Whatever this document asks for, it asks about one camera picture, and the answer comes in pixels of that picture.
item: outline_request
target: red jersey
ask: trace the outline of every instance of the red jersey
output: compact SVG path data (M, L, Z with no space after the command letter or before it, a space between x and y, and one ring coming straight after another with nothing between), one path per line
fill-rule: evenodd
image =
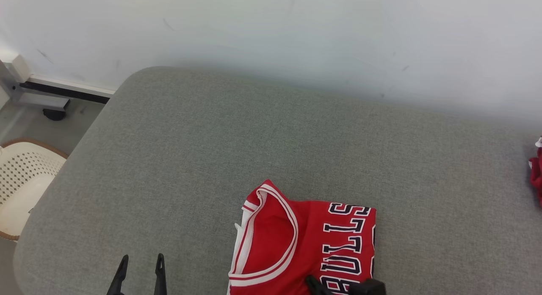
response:
M531 184L538 191L538 201L540 202L540 206L542 207L542 148L538 148L536 155L538 157L534 157L529 160L532 169Z
M309 295L313 275L335 294L372 278L376 210L290 201L271 181L254 189L237 225L230 295Z

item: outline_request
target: perforated chair seat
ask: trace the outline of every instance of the perforated chair seat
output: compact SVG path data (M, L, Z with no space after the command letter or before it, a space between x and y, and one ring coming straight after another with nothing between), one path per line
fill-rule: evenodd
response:
M32 139L0 149L0 237L16 241L39 198L68 156Z

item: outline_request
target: bulls jersey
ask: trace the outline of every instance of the bulls jersey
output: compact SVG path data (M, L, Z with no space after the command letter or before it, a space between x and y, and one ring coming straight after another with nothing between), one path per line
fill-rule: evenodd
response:
M271 181L257 187L236 225L230 295L309 295L313 275L334 294L372 278L376 210L290 201Z

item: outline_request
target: gray cushion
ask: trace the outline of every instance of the gray cushion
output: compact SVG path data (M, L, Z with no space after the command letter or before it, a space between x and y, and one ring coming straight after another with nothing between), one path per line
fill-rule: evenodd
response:
M224 294L234 223L271 179L292 200L377 208L375 278L392 295L540 294L539 133L155 67L116 92L32 212L27 295Z

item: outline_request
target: metal bracket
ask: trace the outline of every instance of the metal bracket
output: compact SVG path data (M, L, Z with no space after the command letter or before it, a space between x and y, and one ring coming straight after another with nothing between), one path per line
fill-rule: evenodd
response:
M49 110L66 111L69 98L50 96L44 93L20 87L4 62L0 60L0 87L2 87L14 104L36 106Z

